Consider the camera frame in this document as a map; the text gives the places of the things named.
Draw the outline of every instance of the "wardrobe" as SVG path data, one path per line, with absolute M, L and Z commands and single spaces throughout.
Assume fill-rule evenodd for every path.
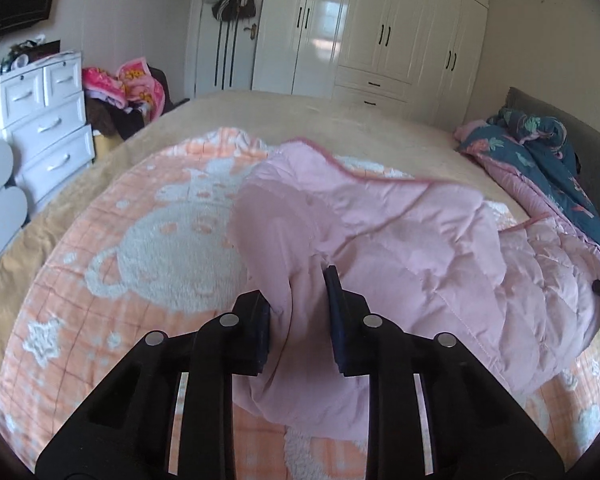
M 264 0 L 253 89 L 452 130 L 473 91 L 488 1 Z

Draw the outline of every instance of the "wall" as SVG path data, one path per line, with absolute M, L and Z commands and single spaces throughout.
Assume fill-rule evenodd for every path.
M 510 86 L 600 131 L 600 0 L 491 0 L 467 120 L 496 113 Z
M 44 32 L 62 49 L 82 50 L 84 64 L 114 72 L 146 56 L 165 71 L 174 101 L 184 95 L 184 67 L 191 0 L 54 0 L 51 17 L 0 40 L 0 57 L 14 43 Z

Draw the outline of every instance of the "door frame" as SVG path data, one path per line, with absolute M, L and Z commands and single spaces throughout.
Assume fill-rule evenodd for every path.
M 258 11 L 256 18 L 258 20 L 258 26 L 260 25 L 260 15 L 262 13 L 262 1 L 263 0 L 256 0 L 256 9 Z M 195 99 L 196 97 L 195 87 L 196 65 L 198 63 L 198 35 L 200 33 L 200 18 L 202 16 L 202 9 L 202 0 L 191 0 L 184 66 L 184 94 L 185 97 L 190 99 Z

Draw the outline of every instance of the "mattress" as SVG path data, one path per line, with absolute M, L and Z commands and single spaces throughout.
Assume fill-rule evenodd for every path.
M 527 218 L 481 168 L 454 152 L 456 143 L 445 132 L 386 118 L 372 110 L 310 98 L 259 92 L 208 96 L 161 118 L 79 177 L 23 230 L 0 259 L 0 368 L 14 322 L 33 279 L 88 205 L 117 177 L 147 156 L 184 139 L 203 136 L 221 125 L 239 126 L 272 145 L 306 137 L 341 155 L 373 160 L 417 176 L 457 180 L 480 189 L 490 200 L 505 203 L 517 221 Z M 565 370 L 563 377 L 551 381 L 538 397 L 526 400 L 528 413 L 541 429 L 549 436 L 553 433 L 556 441 L 566 443 L 568 450 L 562 453 L 566 462 L 582 452 L 582 447 L 590 442 L 600 426 L 600 335 L 581 359 L 583 361 L 575 363 L 573 369 Z M 87 393 L 82 390 L 77 398 Z M 574 399 L 577 410 L 573 408 Z M 558 417 L 552 418 L 549 414 L 560 410 Z M 248 420 L 246 416 L 244 419 L 247 425 L 264 424 Z M 574 420 L 581 430 L 573 429 Z M 8 418 L 3 417 L 0 423 L 7 431 L 10 426 L 13 429 Z M 56 429 L 52 424 L 49 431 Z M 287 438 L 288 432 L 277 430 L 283 440 Z

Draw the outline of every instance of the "hanging bag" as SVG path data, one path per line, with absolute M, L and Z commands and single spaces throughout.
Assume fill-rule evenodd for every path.
M 240 6 L 238 10 L 239 20 L 248 20 L 254 18 L 256 15 L 256 0 L 247 0 L 243 6 Z
M 211 7 L 211 11 L 219 22 L 232 22 L 238 17 L 239 4 L 238 0 L 220 0 Z

